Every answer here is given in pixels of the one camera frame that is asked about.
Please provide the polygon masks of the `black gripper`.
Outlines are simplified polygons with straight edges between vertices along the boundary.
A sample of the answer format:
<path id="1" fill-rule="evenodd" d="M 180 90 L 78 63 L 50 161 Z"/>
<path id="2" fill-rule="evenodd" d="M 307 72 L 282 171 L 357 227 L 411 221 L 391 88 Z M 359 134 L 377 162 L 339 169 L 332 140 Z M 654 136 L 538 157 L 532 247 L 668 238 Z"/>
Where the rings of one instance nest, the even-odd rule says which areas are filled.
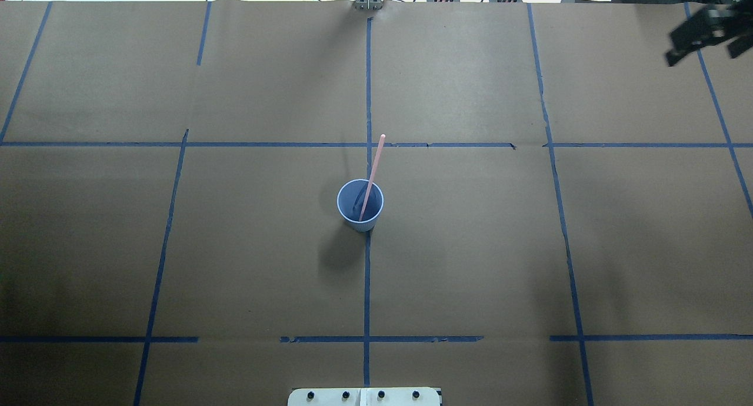
<path id="1" fill-rule="evenodd" d="M 751 1 L 734 0 L 727 8 L 708 4 L 697 10 L 669 35 L 665 53 L 668 66 L 675 66 L 692 52 L 728 41 L 729 48 L 750 48 Z"/>

